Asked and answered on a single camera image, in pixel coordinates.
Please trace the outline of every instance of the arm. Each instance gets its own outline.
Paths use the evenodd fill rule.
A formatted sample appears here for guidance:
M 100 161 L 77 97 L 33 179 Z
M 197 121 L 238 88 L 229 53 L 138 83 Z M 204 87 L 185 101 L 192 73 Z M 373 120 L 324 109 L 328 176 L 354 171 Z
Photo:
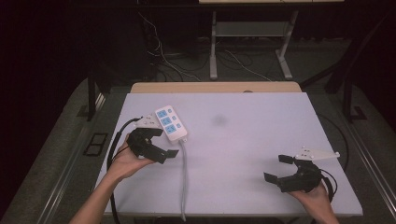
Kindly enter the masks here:
M 124 141 L 119 151 L 126 147 L 128 145 Z M 129 148 L 123 150 L 117 155 L 97 188 L 74 215 L 70 223 L 100 223 L 110 196 L 121 180 L 151 163 L 153 161 L 148 159 L 138 159 Z
M 334 211 L 329 201 L 327 191 L 322 183 L 310 192 L 294 191 L 290 195 L 296 198 L 305 208 L 306 212 L 318 224 L 338 224 Z

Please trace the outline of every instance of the dark background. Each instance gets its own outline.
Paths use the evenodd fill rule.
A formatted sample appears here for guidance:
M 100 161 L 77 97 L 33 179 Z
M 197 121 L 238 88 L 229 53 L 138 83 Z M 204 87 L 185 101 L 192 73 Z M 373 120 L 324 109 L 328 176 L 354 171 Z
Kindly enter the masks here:
M 303 9 L 293 38 L 318 42 L 347 38 L 359 46 L 359 40 L 391 9 L 393 13 L 364 45 L 351 74 L 395 129 L 396 12 L 392 1 L 349 0 L 341 7 Z M 197 36 L 210 34 L 207 11 L 157 10 L 150 17 L 157 22 L 164 43 L 188 53 L 194 53 Z M 245 19 L 257 17 L 260 14 L 249 13 Z M 100 90 L 109 91 L 114 85 L 151 80 L 155 69 L 146 53 L 152 36 L 131 9 L 74 8 L 68 1 L 0 1 L 0 38 L 1 217 L 70 94 L 90 72 Z

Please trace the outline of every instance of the white cable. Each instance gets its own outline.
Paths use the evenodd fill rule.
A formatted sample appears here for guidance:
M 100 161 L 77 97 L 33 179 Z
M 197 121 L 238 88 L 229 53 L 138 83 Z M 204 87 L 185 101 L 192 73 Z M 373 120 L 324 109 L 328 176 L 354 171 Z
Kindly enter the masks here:
M 229 54 L 231 54 L 231 56 L 233 56 L 235 59 L 236 59 L 236 61 L 245 69 L 245 70 L 247 70 L 248 72 L 250 72 L 250 73 L 253 73 L 253 74 L 255 74 L 255 75 L 257 75 L 257 76 L 259 76 L 259 77 L 263 77 L 263 78 L 265 78 L 265 79 L 267 79 L 268 81 L 271 81 L 272 82 L 272 80 L 271 79 L 269 79 L 268 77 L 265 77 L 265 76 L 263 76 L 263 75 L 261 75 L 261 74 L 258 74 L 258 73 L 256 73 L 256 72 L 253 72 L 253 71 L 251 71 L 250 69 L 248 69 L 248 68 L 246 68 L 230 51 L 228 51 L 228 50 L 225 50 L 226 52 L 228 52 Z
M 150 24 L 152 27 L 154 27 L 154 33 L 155 33 L 155 35 L 156 35 L 156 37 L 157 37 L 157 40 L 158 40 L 158 47 L 157 47 L 155 50 L 160 49 L 161 56 L 163 56 L 163 60 L 164 60 L 169 66 L 171 66 L 173 69 L 175 69 L 176 71 L 178 71 L 180 74 L 183 74 L 183 75 L 186 76 L 186 77 L 193 77 L 193 78 L 197 79 L 198 81 L 202 81 L 202 80 L 201 80 L 200 78 L 198 78 L 197 76 L 189 75 L 189 74 L 187 74 L 187 73 L 185 73 L 185 72 L 182 72 L 182 71 L 178 70 L 177 68 L 175 68 L 171 63 L 169 63 L 169 62 L 166 60 L 165 56 L 163 55 L 163 43 L 161 42 L 161 40 L 160 40 L 160 38 L 158 37 L 158 34 L 157 34 L 157 27 L 156 27 L 154 24 L 152 24 L 149 20 L 147 20 L 142 14 L 140 14 L 140 12 L 139 12 L 139 15 L 140 15 L 141 18 L 143 18 L 143 20 L 145 20 L 148 24 Z
M 161 42 L 160 42 L 160 51 L 161 51 L 161 55 L 163 56 L 163 44 L 162 44 Z M 171 63 L 169 63 L 169 62 L 166 60 L 165 56 L 163 56 L 163 60 L 164 60 L 169 66 L 171 66 L 173 69 L 175 69 L 176 71 L 178 71 L 180 74 L 183 74 L 183 75 L 186 76 L 186 77 L 193 77 L 193 78 L 197 79 L 198 81 L 202 81 L 202 80 L 201 80 L 200 78 L 198 78 L 197 76 L 189 75 L 189 74 L 184 73 L 184 72 L 178 70 L 177 68 L 175 68 Z
M 181 151 L 183 154 L 183 189 L 181 191 L 180 201 L 181 219 L 183 221 L 186 221 L 187 155 L 186 148 L 184 147 L 184 140 L 181 139 L 178 142 L 181 145 Z

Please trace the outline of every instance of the table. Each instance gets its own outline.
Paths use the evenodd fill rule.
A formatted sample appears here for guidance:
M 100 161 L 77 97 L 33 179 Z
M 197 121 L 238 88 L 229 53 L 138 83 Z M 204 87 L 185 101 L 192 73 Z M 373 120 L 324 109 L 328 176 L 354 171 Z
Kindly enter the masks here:
M 293 156 L 302 146 L 332 151 L 309 99 L 296 83 L 136 83 L 126 97 L 116 131 L 126 120 L 163 105 L 172 105 L 190 132 L 185 144 L 187 218 L 305 214 L 296 200 L 265 182 L 262 175 L 293 175 L 296 167 L 278 162 L 277 155 Z M 126 129 L 121 139 L 132 129 Z M 157 147 L 179 149 L 165 136 L 154 137 L 152 142 Z M 361 205 L 339 162 L 315 164 L 337 179 L 339 190 L 332 203 L 335 214 L 361 215 Z M 179 154 L 123 180 L 114 192 L 119 214 L 179 216 L 181 167 Z M 105 171 L 106 163 L 98 181 Z
M 248 4 L 248 3 L 316 3 L 316 2 L 344 2 L 344 0 L 200 0 L 200 4 Z M 282 47 L 276 50 L 276 57 L 286 80 L 292 75 L 285 59 L 286 49 L 291 39 L 298 10 L 294 10 L 289 21 L 217 21 L 216 11 L 212 16 L 212 35 L 210 48 L 210 79 L 218 79 L 216 60 L 217 36 L 282 36 Z

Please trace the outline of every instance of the human hand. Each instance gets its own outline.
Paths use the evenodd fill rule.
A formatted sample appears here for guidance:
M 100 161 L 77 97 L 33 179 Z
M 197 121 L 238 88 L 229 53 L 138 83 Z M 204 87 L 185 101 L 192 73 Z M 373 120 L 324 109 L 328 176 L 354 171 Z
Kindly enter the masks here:
M 305 208 L 306 212 L 317 221 L 318 224 L 338 223 L 332 205 L 329 201 L 326 188 L 320 184 L 309 192 L 303 190 L 289 192 Z
M 133 175 L 146 165 L 154 163 L 154 161 L 146 158 L 138 159 L 132 150 L 129 149 L 126 142 L 128 137 L 129 134 L 126 135 L 122 146 L 119 147 L 116 157 L 113 159 L 113 162 L 106 173 L 106 175 L 113 176 L 119 181 Z

